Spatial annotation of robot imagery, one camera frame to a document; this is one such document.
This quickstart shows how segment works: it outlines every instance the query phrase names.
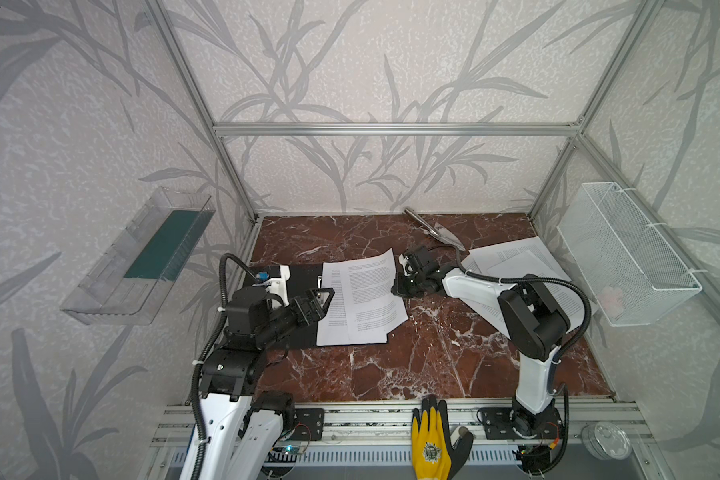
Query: glove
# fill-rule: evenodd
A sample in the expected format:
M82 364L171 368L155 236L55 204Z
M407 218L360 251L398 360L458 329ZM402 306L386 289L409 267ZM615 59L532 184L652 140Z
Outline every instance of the glove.
M474 436L467 432L451 445L448 404L434 396L422 400L422 410L413 410L411 444L413 468L418 480L451 480L467 461Z

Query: white wire mesh basket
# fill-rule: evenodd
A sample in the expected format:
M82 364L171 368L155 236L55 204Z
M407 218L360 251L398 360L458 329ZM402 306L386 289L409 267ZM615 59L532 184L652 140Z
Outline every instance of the white wire mesh basket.
M651 324L701 291L618 184L582 184L557 229L613 326Z

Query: wallpaper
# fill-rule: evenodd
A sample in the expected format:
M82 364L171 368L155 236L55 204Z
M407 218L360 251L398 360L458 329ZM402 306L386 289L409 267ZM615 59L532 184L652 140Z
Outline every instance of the wallpaper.
M720 282L720 2L665 2L586 133ZM601 180L576 154L534 220L579 282L556 226L580 183ZM720 480L720 327L701 301L651 326L595 316L588 339L675 477Z
M425 212L472 213L528 211L564 141L258 137L237 138L227 145L260 211L356 214L411 206Z
M637 3L165 1L216 122L574 121ZM560 140L227 144L259 211L334 214L527 211Z
M133 478L250 231L140 7L0 1L0 478ZM217 212L154 322L60 312L158 186Z

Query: paper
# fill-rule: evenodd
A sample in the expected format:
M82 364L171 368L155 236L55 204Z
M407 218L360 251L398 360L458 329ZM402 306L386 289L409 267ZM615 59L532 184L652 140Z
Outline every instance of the paper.
M408 319L403 299L391 292L392 249L360 260L323 264L322 285L336 292L318 323L317 345L384 343L387 333Z
M479 262L475 261L473 254L464 259L461 264L467 270L498 277L511 278L525 276L526 274L534 274L538 276L552 276L560 278L560 275L556 274L548 267L547 264L543 263L535 252L531 252L532 250L526 249L521 254L512 256L508 260L505 260L497 265L493 265L490 268L486 268L484 271L480 268ZM581 322L584 320L584 304L581 302L581 298L564 286L551 283L545 283L545 285L549 289L550 293L552 293L552 296L560 304L560 307L562 307L568 315L568 318L570 319L570 328L568 331L572 331L581 325ZM504 317L501 315L499 308L479 302L473 302L471 300L464 300L464 303L466 303L472 310L479 313L480 316L496 327L498 331L509 337L507 325L504 323Z
M498 265L513 256L522 254L523 252L531 252L535 255L556 273L554 276L557 278L570 280L568 275L562 268L560 268L556 259L549 252L547 246L538 236L534 236L533 238L523 238L522 240L515 240L513 242L505 242L503 244L482 246L481 248L473 248L469 251L470 256L474 259L474 262L480 265L482 270L487 270L492 266Z

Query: black mat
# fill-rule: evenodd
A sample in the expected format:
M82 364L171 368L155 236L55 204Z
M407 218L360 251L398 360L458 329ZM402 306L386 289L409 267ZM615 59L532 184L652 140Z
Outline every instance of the black mat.
M288 297L304 295L304 293L312 288L318 288L317 278L322 275L322 264L312 265L290 265L291 278L286 281L288 288ZM269 277L280 277L280 265L270 266L252 266L251 270L258 274L266 272ZM243 285L252 285L253 280L246 276ZM307 328L297 329L290 334L285 341L275 344L276 349L311 349L317 346L317 323L313 323Z

